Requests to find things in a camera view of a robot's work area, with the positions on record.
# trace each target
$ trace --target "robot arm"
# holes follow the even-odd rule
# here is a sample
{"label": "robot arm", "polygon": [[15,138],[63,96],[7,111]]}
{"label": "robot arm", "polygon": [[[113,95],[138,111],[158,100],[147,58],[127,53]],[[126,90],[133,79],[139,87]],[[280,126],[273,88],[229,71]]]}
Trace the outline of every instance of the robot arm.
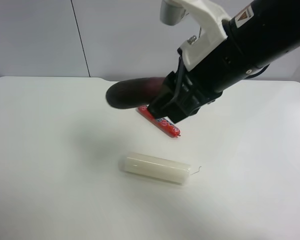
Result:
{"label": "robot arm", "polygon": [[177,50],[178,69],[148,110],[177,123],[223,90],[300,46],[300,0],[254,0],[232,19],[209,0],[162,0],[160,19],[175,25],[189,13],[205,33]]}

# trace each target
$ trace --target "white wall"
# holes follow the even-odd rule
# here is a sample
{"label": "white wall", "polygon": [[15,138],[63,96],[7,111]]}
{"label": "white wall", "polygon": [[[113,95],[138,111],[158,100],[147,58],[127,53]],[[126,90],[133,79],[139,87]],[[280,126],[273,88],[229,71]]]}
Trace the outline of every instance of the white wall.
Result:
{"label": "white wall", "polygon": [[[214,0],[234,16],[251,0]],[[161,0],[73,0],[92,77],[165,76],[177,48],[197,35],[191,18],[159,21]],[[290,78],[300,48],[275,61],[263,78]],[[0,76],[88,76],[71,0],[0,0]]]}
{"label": "white wall", "polygon": [[5,75],[88,76],[70,0],[0,0]]}

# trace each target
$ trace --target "red sausage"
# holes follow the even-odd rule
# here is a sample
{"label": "red sausage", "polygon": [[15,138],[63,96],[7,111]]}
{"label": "red sausage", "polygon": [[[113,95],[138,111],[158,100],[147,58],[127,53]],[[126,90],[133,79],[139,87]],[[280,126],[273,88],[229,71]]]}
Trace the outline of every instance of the red sausage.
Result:
{"label": "red sausage", "polygon": [[167,134],[171,138],[177,138],[180,136],[180,130],[171,122],[165,118],[155,119],[151,113],[147,110],[147,106],[140,106],[136,109],[142,116],[148,119],[151,123],[156,125],[160,130]]}

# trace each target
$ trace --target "white bracket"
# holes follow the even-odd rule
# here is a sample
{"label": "white bracket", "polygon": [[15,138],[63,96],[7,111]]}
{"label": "white bracket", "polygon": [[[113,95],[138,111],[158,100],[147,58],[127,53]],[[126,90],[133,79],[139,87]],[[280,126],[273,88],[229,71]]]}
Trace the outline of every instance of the white bracket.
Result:
{"label": "white bracket", "polygon": [[218,4],[209,0],[174,0],[198,22],[204,30],[196,41],[185,41],[180,48],[185,68],[191,71],[217,46],[227,39],[222,20],[231,20],[231,17]]}

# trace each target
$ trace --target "white cylinder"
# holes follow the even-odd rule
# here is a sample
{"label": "white cylinder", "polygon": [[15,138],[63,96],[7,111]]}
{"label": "white cylinder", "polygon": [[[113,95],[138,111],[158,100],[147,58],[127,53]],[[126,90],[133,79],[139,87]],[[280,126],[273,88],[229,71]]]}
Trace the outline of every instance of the white cylinder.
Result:
{"label": "white cylinder", "polygon": [[190,167],[182,162],[131,152],[125,158],[123,169],[134,174],[184,184],[190,175]]}

